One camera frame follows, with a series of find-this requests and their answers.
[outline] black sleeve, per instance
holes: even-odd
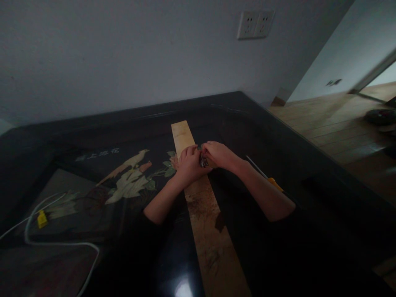
[[[94,270],[84,296],[118,295],[131,292],[131,288],[134,294],[147,293],[162,238],[162,226],[155,225],[140,212]]]
[[[345,251],[335,247],[297,207],[287,218],[273,222],[271,233],[278,242],[281,274],[295,290],[315,294],[369,293],[394,296],[390,287],[369,268],[363,268]]]

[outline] person's left hand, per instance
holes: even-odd
[[[197,145],[189,146],[181,152],[179,158],[179,168],[174,176],[183,188],[198,180],[201,176],[212,171],[210,167],[201,167],[199,157],[201,151],[197,150]]]

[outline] wooden floor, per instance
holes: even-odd
[[[381,150],[393,137],[363,121],[372,109],[390,108],[357,95],[336,94],[271,106],[269,111],[396,207],[396,160]],[[396,257],[374,271],[396,291]]]
[[[361,94],[368,95],[384,101],[389,101],[396,97],[396,82],[389,82],[382,85],[365,87],[360,91]]]

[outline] white cable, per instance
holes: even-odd
[[[54,194],[54,195],[51,195],[51,196],[48,197],[47,199],[50,199],[50,198],[52,198],[52,197],[54,197],[54,196],[56,196],[56,195],[59,195],[59,194],[60,194],[60,193],[56,193],[56,194]],[[44,206],[44,207],[43,207],[42,209],[40,209],[40,210],[44,210],[45,208],[47,208],[47,207],[50,206],[51,204],[53,204],[53,203],[57,202],[59,199],[63,198],[65,195],[66,195],[66,193],[63,194],[63,195],[62,195],[61,197],[59,197],[58,199],[52,201],[50,204]],[[29,218],[27,217],[26,219],[24,219],[24,220],[20,221],[18,224],[16,224],[14,227],[10,228],[8,231],[6,231],[3,235],[0,236],[0,240],[2,240],[8,233],[10,233],[12,230],[14,230],[16,227],[18,227],[20,224],[22,224],[23,222],[27,221],[28,219],[29,219]]]
[[[58,201],[59,199],[61,199],[64,196],[65,196],[65,194],[63,196],[59,197],[58,199],[56,199],[54,202]],[[26,223],[26,227],[25,227],[25,242],[26,242],[26,244],[37,245],[37,246],[54,246],[54,245],[57,245],[57,246],[79,246],[79,245],[87,245],[87,246],[92,247],[95,251],[97,251],[97,255],[96,255],[95,260],[94,260],[94,262],[92,264],[90,272],[88,273],[88,276],[87,276],[87,278],[86,278],[86,280],[84,282],[84,285],[82,286],[82,288],[80,289],[80,291],[77,294],[77,297],[81,297],[82,294],[84,293],[85,289],[87,288],[89,281],[90,281],[90,278],[91,278],[92,272],[94,270],[96,261],[98,260],[98,257],[99,257],[100,249],[96,245],[94,245],[93,243],[89,243],[89,242],[83,242],[83,243],[56,243],[56,242],[55,243],[38,243],[38,242],[34,242],[34,241],[30,240],[29,234],[28,234],[28,230],[29,230],[30,223],[32,222],[33,215],[35,214],[37,209],[40,207],[40,205],[42,205],[45,201],[47,201],[50,198],[51,197],[48,197],[48,198],[44,199],[43,201],[41,201],[34,208],[34,210],[32,211],[32,214],[30,215],[30,217],[28,219],[28,222]]]
[[[50,206],[51,204],[53,204],[53,203],[59,201],[59,200],[62,199],[66,194],[67,194],[67,193],[64,193],[62,196],[60,196],[59,198],[55,199],[55,200],[52,201],[50,204],[46,205],[45,207],[43,207],[43,208],[40,209],[40,210],[43,210],[43,209],[47,208],[48,206]],[[79,245],[87,245],[87,246],[92,247],[95,251],[97,251],[97,255],[96,255],[95,260],[94,260],[94,262],[93,262],[93,264],[92,264],[92,267],[91,267],[91,269],[90,269],[90,272],[88,273],[88,276],[87,276],[87,278],[85,279],[84,285],[82,286],[82,288],[80,289],[80,291],[79,291],[78,294],[77,294],[77,297],[81,297],[81,296],[83,295],[85,289],[87,288],[89,281],[90,281],[92,272],[93,272],[93,270],[94,270],[95,264],[96,264],[96,262],[97,262],[97,260],[98,260],[98,257],[99,257],[100,249],[99,249],[96,245],[94,245],[93,243],[89,243],[89,242],[83,242],[83,243],[38,243],[38,242],[31,241],[30,238],[29,238],[29,234],[28,234],[29,226],[30,226],[30,223],[32,222],[33,216],[34,216],[35,214],[37,214],[37,213],[40,212],[40,210],[37,210],[37,209],[38,209],[45,201],[47,201],[48,199],[51,199],[52,197],[54,197],[54,196],[56,196],[56,195],[59,195],[59,193],[56,193],[56,194],[54,194],[54,195],[52,195],[52,196],[50,196],[50,197],[48,197],[48,198],[45,198],[43,201],[41,201],[41,202],[33,209],[33,211],[32,211],[32,213],[31,213],[30,217],[24,219],[23,221],[19,222],[19,223],[16,224],[14,227],[12,227],[12,228],[9,229],[8,231],[6,231],[3,235],[0,236],[0,240],[3,239],[3,237],[6,236],[9,232],[11,232],[12,230],[14,230],[17,226],[19,226],[20,224],[22,224],[23,222],[25,222],[25,221],[27,220],[28,222],[26,223],[25,233],[24,233],[24,234],[25,234],[25,243],[28,244],[28,245],[35,245],[35,246],[79,246]]]

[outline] wooden board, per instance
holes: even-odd
[[[187,121],[172,124],[176,154],[195,141]],[[184,190],[198,255],[203,287],[207,297],[250,296],[250,289],[239,263],[208,176]]]

